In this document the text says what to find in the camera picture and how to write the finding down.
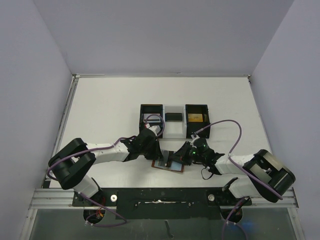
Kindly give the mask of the brown leather card holder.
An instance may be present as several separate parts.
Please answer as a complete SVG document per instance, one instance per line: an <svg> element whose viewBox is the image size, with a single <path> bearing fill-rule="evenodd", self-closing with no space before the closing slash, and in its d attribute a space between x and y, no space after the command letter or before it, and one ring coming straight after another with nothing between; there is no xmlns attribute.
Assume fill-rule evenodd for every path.
<svg viewBox="0 0 320 240"><path fill-rule="evenodd" d="M170 150L161 150L162 158L153 160L151 167L174 173L183 173L184 165L175 159L175 152Z"/></svg>

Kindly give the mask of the dark card pocket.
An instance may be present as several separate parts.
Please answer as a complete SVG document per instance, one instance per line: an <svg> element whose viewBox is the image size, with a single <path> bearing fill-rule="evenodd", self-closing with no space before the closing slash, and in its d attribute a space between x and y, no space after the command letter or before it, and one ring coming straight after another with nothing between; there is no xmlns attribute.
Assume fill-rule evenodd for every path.
<svg viewBox="0 0 320 240"><path fill-rule="evenodd" d="M159 160L159 165L161 167L169 168L172 165L171 156L174 154L174 151L162 150L162 159Z"/></svg>

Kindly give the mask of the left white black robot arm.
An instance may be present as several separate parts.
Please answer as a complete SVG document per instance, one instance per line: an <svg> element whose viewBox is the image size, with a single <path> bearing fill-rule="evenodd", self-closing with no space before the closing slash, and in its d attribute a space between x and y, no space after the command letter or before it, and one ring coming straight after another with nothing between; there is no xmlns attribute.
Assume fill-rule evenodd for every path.
<svg viewBox="0 0 320 240"><path fill-rule="evenodd" d="M75 138L48 162L47 176L59 182L64 190L73 189L84 195L88 204L100 203L102 193L87 173L93 165L108 162L128 162L144 156L147 160L163 157L158 126L143 129L137 136L120 137L112 144L88 144Z"/></svg>

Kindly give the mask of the black white three-bin tray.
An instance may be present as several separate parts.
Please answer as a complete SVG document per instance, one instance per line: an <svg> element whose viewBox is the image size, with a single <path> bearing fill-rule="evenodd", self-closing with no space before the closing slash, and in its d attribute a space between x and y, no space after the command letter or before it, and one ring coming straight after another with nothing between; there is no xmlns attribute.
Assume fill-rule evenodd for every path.
<svg viewBox="0 0 320 240"><path fill-rule="evenodd" d="M210 138L211 123L209 107L206 104L163 105L141 104L139 131L150 126L160 126L163 139L191 139L192 134L201 130L201 138Z"/></svg>

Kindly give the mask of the black VIP credit card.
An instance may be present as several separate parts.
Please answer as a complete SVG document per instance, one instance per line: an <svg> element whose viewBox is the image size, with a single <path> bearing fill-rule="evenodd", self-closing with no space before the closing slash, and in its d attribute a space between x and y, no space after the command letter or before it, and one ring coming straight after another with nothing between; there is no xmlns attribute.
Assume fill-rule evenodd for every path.
<svg viewBox="0 0 320 240"><path fill-rule="evenodd" d="M181 112L167 112L165 113L166 122L182 122L183 114Z"/></svg>

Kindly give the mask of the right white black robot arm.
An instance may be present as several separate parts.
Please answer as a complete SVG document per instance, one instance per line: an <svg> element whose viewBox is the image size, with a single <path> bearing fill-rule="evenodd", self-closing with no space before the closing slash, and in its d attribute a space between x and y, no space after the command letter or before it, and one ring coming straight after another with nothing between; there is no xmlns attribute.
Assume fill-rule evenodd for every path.
<svg viewBox="0 0 320 240"><path fill-rule="evenodd" d="M246 179L231 180L224 186L222 197L230 205L249 196L262 196L276 203L296 181L295 175L265 149L249 155L226 155L214 151L200 137L186 141L168 159L182 165L200 164L213 176L246 175Z"/></svg>

